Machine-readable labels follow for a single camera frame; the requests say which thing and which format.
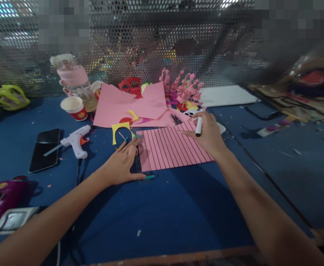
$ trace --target white marker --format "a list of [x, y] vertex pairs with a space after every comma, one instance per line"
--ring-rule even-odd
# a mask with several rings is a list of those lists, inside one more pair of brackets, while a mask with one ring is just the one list
[[195, 135], [197, 137], [200, 137], [202, 135], [202, 125], [203, 125], [203, 119], [201, 117], [198, 117], [198, 123], [196, 124], [196, 130], [195, 130]]

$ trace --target smartphone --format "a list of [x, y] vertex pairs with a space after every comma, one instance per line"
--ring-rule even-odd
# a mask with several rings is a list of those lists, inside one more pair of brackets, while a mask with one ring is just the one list
[[29, 173], [38, 172], [56, 165], [58, 159], [58, 149], [50, 153], [48, 156], [44, 156], [44, 154], [59, 144], [60, 129], [53, 129], [39, 133], [37, 135]]

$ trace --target blue table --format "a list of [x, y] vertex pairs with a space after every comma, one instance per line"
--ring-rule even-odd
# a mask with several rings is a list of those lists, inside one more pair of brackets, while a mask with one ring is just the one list
[[[62, 161], [46, 171], [28, 174], [39, 132], [60, 128], [67, 137], [91, 122], [76, 122], [60, 109], [62, 98], [33, 99], [30, 109], [0, 117], [0, 181], [27, 175], [34, 195], [29, 206], [54, 203], [74, 188], [77, 159], [72, 148], [60, 150]], [[120, 132], [128, 136], [127, 129]], [[310, 230], [232, 136], [225, 143], [244, 167], [310, 237]], [[115, 151], [112, 130], [99, 128], [83, 146], [88, 177]], [[118, 144], [123, 139], [117, 134]], [[76, 222], [76, 257], [99, 263], [155, 255], [171, 255], [254, 245], [244, 219], [215, 163], [156, 171], [153, 180], [110, 187]], [[63, 241], [63, 265], [70, 264]]]
[[[264, 117], [277, 110], [259, 102], [249, 109]], [[324, 228], [324, 122], [293, 123], [290, 128], [261, 138], [256, 132], [285, 116], [262, 121], [243, 106], [215, 107], [211, 111], [247, 150], [312, 228]]]

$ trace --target pink bottle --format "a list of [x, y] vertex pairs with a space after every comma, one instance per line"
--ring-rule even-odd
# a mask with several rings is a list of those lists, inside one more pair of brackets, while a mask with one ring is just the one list
[[63, 91], [68, 96], [80, 97], [87, 112], [97, 109], [98, 100], [91, 89], [88, 75], [84, 67], [77, 63], [76, 58], [71, 54], [60, 54], [51, 57], [50, 62], [57, 68]]

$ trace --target metal mesh wall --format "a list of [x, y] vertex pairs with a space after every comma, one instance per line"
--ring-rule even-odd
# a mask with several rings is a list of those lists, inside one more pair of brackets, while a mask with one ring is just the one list
[[90, 81], [156, 82], [182, 69], [205, 86], [274, 82], [324, 42], [323, 0], [0, 0], [0, 84], [63, 95], [49, 58]]

